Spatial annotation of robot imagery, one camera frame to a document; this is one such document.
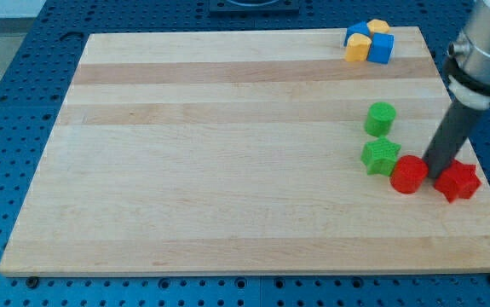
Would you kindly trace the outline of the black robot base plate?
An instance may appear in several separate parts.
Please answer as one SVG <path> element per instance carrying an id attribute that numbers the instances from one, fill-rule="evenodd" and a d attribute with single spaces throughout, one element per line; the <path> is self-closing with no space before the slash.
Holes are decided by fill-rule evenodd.
<path id="1" fill-rule="evenodd" d="M 209 0 L 210 15 L 296 13 L 300 0 Z"/>

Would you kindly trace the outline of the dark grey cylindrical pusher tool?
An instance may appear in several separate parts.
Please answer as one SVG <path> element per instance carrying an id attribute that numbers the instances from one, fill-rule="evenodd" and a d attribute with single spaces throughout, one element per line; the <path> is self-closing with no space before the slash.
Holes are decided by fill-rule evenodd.
<path id="1" fill-rule="evenodd" d="M 427 177 L 436 179 L 451 165 L 485 109 L 469 107 L 455 100 L 447 109 L 422 157 L 428 166 Z"/>

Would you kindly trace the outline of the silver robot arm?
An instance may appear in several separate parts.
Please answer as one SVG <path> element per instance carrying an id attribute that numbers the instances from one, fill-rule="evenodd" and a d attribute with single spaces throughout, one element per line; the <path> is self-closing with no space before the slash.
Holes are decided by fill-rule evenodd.
<path id="1" fill-rule="evenodd" d="M 443 72 L 453 101 L 423 155 L 432 179 L 450 166 L 490 108 L 490 0 L 475 2 L 465 26 L 448 45 Z"/>

